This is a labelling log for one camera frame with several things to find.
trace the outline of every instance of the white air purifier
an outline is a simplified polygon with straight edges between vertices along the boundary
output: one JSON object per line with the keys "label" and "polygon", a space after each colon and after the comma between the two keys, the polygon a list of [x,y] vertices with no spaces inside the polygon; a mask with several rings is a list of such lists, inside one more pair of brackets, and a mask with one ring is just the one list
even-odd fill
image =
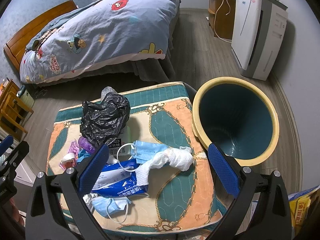
{"label": "white air purifier", "polygon": [[286,28],[286,9],[277,0],[236,0],[231,47],[241,75],[267,79]]}

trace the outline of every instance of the wet wipes package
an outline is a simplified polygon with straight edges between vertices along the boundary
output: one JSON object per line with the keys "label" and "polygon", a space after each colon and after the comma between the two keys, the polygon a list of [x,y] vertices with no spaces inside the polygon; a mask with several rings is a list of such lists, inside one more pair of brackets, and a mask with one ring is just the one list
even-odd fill
{"label": "wet wipes package", "polygon": [[[121,162],[121,165],[128,170],[134,170],[138,167],[134,158]],[[142,194],[147,190],[148,186],[137,186],[135,172],[125,171],[119,163],[116,163],[103,167],[91,192],[98,193],[103,197],[117,197]]]}

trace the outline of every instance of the patterned mattress pad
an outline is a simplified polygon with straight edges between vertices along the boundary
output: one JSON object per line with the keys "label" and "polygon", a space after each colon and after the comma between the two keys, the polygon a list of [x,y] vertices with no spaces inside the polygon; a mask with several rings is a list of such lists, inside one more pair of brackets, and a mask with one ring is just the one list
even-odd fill
{"label": "patterned mattress pad", "polygon": [[[127,122],[131,141],[164,143],[175,148],[188,146],[192,149],[194,162],[188,171],[170,166],[151,170],[148,179],[150,197],[129,196],[133,204],[129,205],[124,223],[115,223],[96,211],[93,213],[95,219],[112,234],[163,235],[199,228],[213,229],[226,208],[216,197],[205,151],[192,132],[192,105],[183,83],[164,83],[121,94],[131,105]],[[63,172],[58,164],[71,142],[81,136],[81,116],[81,105],[58,112],[49,145],[48,175]],[[58,197],[66,220],[74,223],[63,195]],[[113,219],[123,220],[124,213],[114,214]]]}

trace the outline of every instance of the mask ear loop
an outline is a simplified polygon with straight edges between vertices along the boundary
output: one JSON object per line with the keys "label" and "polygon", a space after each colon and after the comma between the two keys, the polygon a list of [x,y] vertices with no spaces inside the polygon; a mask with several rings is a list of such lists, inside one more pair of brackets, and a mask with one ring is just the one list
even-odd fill
{"label": "mask ear loop", "polygon": [[124,220],[123,220],[122,222],[115,221],[115,220],[113,220],[113,219],[110,217],[109,212],[108,212],[108,207],[110,206],[111,202],[112,202],[112,200],[110,200],[109,204],[107,205],[107,210],[106,210],[106,212],[107,212],[108,217],[109,217],[113,222],[116,222],[116,223],[119,223],[119,224],[124,223],[124,222],[127,220],[127,216],[128,216],[128,209],[129,209],[129,204],[128,204],[128,202],[127,202],[127,204],[125,205],[125,207],[126,207],[126,209],[125,209],[125,216],[124,216]]}
{"label": "mask ear loop", "polygon": [[[122,145],[122,146],[118,149],[118,151],[117,151],[117,161],[118,161],[120,167],[121,167],[122,169],[124,169],[125,171],[134,172],[134,171],[136,171],[139,167],[136,168],[136,169],[134,169],[134,170],[127,170],[126,168],[124,168],[124,167],[121,165],[121,163],[120,163],[120,161],[119,161],[119,152],[120,152],[120,150],[121,150],[123,147],[126,147],[126,146],[128,146],[128,145],[131,145],[131,148],[132,148],[132,149],[135,149],[135,145],[134,145],[133,143],[126,143],[126,144]],[[163,151],[163,152],[157,152],[156,154],[166,154],[166,155],[168,155],[168,153],[165,152],[165,151]]]}
{"label": "mask ear loop", "polygon": [[126,146],[128,146],[128,145],[131,145],[131,148],[132,148],[132,149],[135,149],[135,145],[134,145],[133,143],[126,143],[126,144],[122,145],[122,146],[118,149],[118,151],[117,151],[117,161],[118,161],[118,163],[119,163],[119,165],[120,165],[120,167],[121,167],[122,169],[124,169],[125,171],[133,172],[133,171],[135,171],[136,169],[134,169],[134,170],[127,170],[126,168],[124,168],[124,167],[121,165],[121,163],[120,163],[120,161],[119,161],[119,152],[120,152],[120,150],[121,150],[123,147],[126,147]]}

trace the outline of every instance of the cartoon print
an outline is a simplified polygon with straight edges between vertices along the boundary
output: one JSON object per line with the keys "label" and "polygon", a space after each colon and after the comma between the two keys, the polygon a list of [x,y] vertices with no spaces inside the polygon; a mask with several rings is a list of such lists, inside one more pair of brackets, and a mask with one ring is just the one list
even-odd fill
{"label": "cartoon print", "polygon": [[98,41],[100,42],[100,44],[104,42],[104,37],[105,37],[105,36],[106,36],[105,34],[99,35]]}
{"label": "cartoon print", "polygon": [[66,42],[69,45],[70,49],[76,54],[80,53],[81,50],[84,49],[87,46],[87,44],[81,38],[79,33],[75,33],[72,36],[72,38],[70,40],[66,40]]}
{"label": "cartoon print", "polygon": [[156,49],[155,44],[150,43],[149,49],[143,49],[139,53],[148,53],[148,54],[162,54],[163,53],[162,49],[158,49],[157,51],[155,51],[155,49]]}
{"label": "cartoon print", "polygon": [[41,59],[41,58],[42,58],[42,54],[43,54],[42,48],[40,48],[39,51],[38,51],[38,53],[37,53],[37,58],[38,58],[38,59]]}
{"label": "cartoon print", "polygon": [[26,76],[26,82],[31,84],[31,80],[30,80],[29,76]]}
{"label": "cartoon print", "polygon": [[51,54],[50,57],[50,70],[55,73],[56,75],[58,75],[60,73],[60,65],[57,61],[57,58],[54,54]]}
{"label": "cartoon print", "polygon": [[124,6],[126,6],[128,2],[129,2],[129,0],[119,0],[118,2],[115,2],[111,6],[111,10],[112,11],[117,11],[117,10],[123,8]]}

